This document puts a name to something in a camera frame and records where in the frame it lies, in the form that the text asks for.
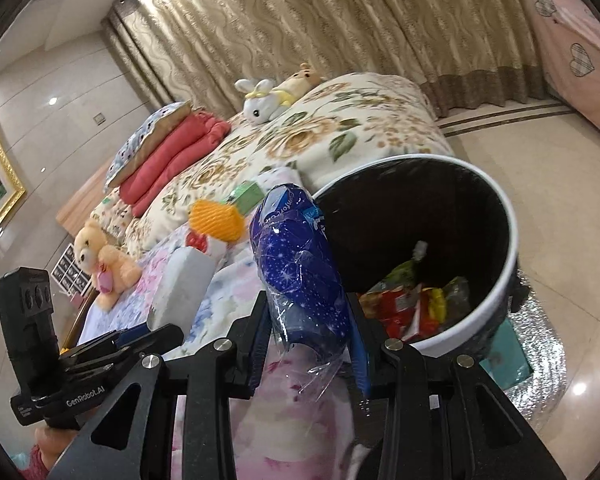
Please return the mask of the person's left hand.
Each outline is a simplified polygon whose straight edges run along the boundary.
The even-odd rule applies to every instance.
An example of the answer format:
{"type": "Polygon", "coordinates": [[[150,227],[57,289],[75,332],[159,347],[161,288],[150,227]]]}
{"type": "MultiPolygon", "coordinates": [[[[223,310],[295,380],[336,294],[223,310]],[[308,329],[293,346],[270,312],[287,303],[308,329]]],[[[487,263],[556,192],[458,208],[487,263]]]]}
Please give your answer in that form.
{"type": "Polygon", "coordinates": [[[50,471],[58,458],[78,435],[76,430],[41,426],[35,429],[35,463],[50,471]]]}

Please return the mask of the pink sleeve forearm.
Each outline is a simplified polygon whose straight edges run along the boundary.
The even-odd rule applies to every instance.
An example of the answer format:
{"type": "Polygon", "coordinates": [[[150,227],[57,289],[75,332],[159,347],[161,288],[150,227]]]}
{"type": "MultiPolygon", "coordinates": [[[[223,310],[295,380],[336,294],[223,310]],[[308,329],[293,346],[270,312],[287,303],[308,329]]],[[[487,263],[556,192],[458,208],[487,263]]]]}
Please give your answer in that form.
{"type": "Polygon", "coordinates": [[[31,448],[29,455],[29,465],[20,470],[22,478],[26,480],[45,480],[48,476],[40,448],[35,445],[31,448]]]}

